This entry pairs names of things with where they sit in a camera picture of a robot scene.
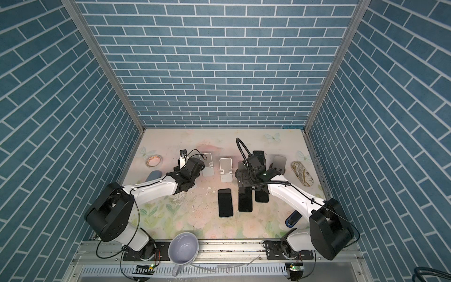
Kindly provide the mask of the teal phone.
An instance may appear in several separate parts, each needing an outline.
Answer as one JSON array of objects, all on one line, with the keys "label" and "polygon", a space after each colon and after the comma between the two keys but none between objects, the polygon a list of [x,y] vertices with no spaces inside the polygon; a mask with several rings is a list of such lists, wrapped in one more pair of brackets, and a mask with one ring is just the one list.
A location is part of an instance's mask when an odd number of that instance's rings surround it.
[{"label": "teal phone", "polygon": [[231,189],[220,189],[218,190],[217,196],[219,217],[232,217],[234,213]]}]

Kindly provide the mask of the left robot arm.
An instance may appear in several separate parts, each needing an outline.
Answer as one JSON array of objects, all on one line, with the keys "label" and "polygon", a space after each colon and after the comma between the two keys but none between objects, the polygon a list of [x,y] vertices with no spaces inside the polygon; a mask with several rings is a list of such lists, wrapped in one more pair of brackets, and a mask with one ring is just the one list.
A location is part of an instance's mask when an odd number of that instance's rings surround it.
[{"label": "left robot arm", "polygon": [[155,199],[187,192],[204,168],[201,159],[191,157],[159,179],[127,186],[113,182],[86,211],[85,221],[103,242],[117,241],[148,260],[155,251],[155,241],[137,224],[129,222],[131,213],[139,212],[140,205]]}]

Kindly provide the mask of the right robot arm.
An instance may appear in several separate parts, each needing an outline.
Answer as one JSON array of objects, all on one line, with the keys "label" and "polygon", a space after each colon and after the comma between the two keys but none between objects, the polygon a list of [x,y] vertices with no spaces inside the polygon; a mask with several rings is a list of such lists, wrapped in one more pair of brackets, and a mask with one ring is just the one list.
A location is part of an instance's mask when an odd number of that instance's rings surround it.
[{"label": "right robot arm", "polygon": [[316,197],[290,183],[274,168],[265,170],[255,155],[239,162],[235,175],[240,188],[263,190],[278,197],[308,220],[310,228],[307,231],[292,230],[285,235],[283,253],[286,256],[298,251],[315,250],[325,259],[333,260],[351,244],[353,225],[337,200]]}]

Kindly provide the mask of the white stand centre back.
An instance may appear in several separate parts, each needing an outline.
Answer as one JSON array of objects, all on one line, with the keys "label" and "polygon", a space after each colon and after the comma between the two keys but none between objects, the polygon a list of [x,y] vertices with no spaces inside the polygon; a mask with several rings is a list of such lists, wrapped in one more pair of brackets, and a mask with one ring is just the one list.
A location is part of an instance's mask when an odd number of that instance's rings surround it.
[{"label": "white stand centre back", "polygon": [[219,160],[220,179],[223,183],[233,181],[233,161],[231,157],[223,157]]}]

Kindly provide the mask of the white stand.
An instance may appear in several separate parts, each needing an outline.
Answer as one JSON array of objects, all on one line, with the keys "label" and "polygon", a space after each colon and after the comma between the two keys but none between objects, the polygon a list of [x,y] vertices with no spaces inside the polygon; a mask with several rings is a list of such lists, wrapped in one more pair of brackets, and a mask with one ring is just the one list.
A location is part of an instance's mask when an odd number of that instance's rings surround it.
[{"label": "white stand", "polygon": [[204,153],[204,155],[207,159],[204,161],[205,168],[203,169],[202,174],[204,177],[214,176],[214,164],[212,154],[209,152]]},{"label": "white stand", "polygon": [[220,179],[223,183],[233,181],[233,161],[231,157],[223,157],[219,160]]}]

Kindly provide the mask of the white stand far left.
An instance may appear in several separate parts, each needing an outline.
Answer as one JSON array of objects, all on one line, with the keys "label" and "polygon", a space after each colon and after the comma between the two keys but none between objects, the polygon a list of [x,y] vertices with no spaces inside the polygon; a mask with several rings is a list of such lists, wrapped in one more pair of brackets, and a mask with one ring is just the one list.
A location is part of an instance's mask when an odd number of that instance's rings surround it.
[{"label": "white stand far left", "polygon": [[209,152],[204,153],[204,155],[207,159],[204,161],[205,168],[203,169],[202,174],[204,177],[214,176],[214,164],[212,154]]}]

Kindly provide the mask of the blue oval pouch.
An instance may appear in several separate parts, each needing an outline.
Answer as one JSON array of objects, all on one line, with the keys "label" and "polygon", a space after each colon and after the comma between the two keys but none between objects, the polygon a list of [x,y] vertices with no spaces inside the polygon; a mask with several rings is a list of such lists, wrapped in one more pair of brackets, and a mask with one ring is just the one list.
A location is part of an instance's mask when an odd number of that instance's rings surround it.
[{"label": "blue oval pouch", "polygon": [[160,178],[162,178],[162,175],[163,175],[162,171],[154,170],[154,171],[152,171],[149,174],[149,176],[146,179],[146,182],[153,181],[153,180],[156,180],[156,179],[160,179]]}]

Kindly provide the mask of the round tape roll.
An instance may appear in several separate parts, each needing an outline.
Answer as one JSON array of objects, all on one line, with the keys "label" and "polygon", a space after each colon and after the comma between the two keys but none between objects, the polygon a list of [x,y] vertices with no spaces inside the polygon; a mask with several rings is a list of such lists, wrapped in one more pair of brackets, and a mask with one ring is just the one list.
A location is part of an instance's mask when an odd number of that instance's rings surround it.
[{"label": "round tape roll", "polygon": [[163,158],[160,155],[151,155],[146,160],[146,166],[154,168],[162,163]]}]

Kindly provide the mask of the patterned oval case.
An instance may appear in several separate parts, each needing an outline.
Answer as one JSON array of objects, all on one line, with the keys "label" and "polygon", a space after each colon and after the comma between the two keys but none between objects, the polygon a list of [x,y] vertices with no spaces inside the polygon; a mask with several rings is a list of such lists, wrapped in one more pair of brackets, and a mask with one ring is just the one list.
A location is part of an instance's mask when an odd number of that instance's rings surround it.
[{"label": "patterned oval case", "polygon": [[291,163],[291,169],[297,176],[298,180],[301,182],[301,184],[305,187],[311,187],[314,184],[314,179],[308,172],[308,170],[305,168],[305,166],[299,162],[294,161]]}]

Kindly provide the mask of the white mug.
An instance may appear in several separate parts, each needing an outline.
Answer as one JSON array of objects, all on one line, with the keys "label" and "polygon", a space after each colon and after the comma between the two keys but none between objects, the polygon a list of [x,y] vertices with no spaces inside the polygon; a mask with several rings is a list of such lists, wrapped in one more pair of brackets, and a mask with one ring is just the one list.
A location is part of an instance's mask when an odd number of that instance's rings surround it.
[{"label": "white mug", "polygon": [[186,265],[194,262],[198,251],[199,242],[194,234],[183,232],[177,235],[168,248],[169,259],[174,264],[172,276],[177,277]]}]

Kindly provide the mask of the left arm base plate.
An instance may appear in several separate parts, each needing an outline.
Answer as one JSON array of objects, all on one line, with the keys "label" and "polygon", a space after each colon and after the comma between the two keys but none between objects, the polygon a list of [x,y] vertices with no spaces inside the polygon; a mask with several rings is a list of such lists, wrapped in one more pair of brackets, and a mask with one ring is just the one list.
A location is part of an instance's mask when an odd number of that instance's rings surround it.
[{"label": "left arm base plate", "polygon": [[134,251],[127,248],[123,254],[123,260],[126,262],[165,262],[169,261],[168,249],[170,241],[157,241],[153,244],[148,243],[143,250]]}]

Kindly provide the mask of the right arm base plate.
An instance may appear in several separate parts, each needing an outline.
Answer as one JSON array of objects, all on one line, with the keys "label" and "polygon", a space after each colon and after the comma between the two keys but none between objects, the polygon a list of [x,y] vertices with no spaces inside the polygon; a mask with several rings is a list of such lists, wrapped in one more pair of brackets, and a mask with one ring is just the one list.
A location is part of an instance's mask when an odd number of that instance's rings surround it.
[{"label": "right arm base plate", "polygon": [[263,241],[267,260],[313,260],[314,254],[309,250],[294,251],[288,243],[280,240]]}]

